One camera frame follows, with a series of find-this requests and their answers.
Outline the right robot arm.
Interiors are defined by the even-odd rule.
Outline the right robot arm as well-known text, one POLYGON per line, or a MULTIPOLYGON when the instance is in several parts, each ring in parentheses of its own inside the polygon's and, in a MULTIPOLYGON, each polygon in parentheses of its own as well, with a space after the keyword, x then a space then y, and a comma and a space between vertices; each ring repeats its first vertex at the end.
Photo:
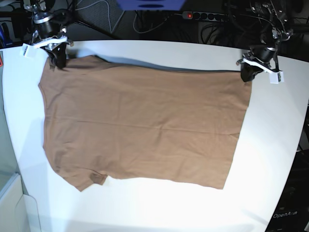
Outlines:
POLYGON ((31 26, 33 29, 29 44, 24 43, 21 55, 33 58, 38 49, 44 50, 54 67, 63 69, 66 67, 67 45, 73 45, 67 33, 67 26, 72 23, 73 16, 67 9, 59 9, 53 12, 54 1, 48 3, 46 0, 25 0, 24 9, 32 12, 31 26))

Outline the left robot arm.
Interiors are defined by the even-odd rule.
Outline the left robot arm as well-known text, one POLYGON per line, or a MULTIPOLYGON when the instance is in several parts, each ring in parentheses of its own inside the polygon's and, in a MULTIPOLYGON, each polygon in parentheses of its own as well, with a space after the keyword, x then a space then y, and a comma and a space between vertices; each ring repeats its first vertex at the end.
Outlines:
POLYGON ((260 73, 267 73, 270 83, 284 81, 279 68, 278 53, 281 43, 290 39, 293 29, 289 25, 282 0, 228 0, 227 15, 231 23, 243 34, 255 30, 259 43, 249 45, 236 64, 240 66, 243 82, 251 82, 260 73))

